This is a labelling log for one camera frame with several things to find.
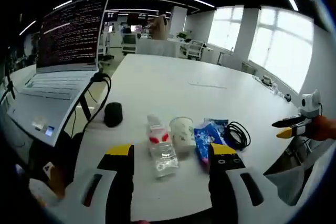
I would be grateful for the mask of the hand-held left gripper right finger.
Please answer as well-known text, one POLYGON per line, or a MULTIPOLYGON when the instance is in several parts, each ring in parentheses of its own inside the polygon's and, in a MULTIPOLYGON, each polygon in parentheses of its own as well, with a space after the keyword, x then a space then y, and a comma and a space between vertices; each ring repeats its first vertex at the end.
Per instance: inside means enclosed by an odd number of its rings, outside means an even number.
POLYGON ((213 223, 284 223, 289 207, 263 174, 245 167, 236 151, 212 143, 208 148, 213 223))

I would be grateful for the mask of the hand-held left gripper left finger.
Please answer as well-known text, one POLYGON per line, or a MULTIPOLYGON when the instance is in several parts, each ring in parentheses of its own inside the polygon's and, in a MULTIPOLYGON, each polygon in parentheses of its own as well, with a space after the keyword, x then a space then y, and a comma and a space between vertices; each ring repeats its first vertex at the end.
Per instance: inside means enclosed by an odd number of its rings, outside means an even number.
POLYGON ((134 146, 114 146, 69 184, 51 212, 61 223, 131 223, 133 175, 134 146))

